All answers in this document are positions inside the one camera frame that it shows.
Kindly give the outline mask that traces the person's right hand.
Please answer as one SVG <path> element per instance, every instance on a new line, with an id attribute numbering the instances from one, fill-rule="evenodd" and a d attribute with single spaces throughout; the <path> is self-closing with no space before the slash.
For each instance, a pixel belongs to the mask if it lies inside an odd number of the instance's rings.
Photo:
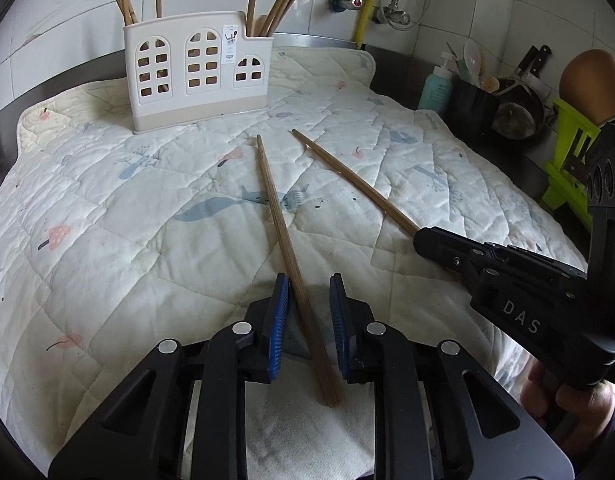
<path id="1" fill-rule="evenodd" d="M 556 439 L 565 454 L 576 456 L 586 450 L 609 427 L 615 411 L 615 393 L 611 385 L 601 382 L 591 390 L 580 391 L 568 385 L 549 394 L 544 387 L 545 366 L 533 360 L 528 381 L 522 388 L 521 405 L 540 424 L 546 424 L 551 404 L 556 404 L 577 420 L 577 426 Z"/>

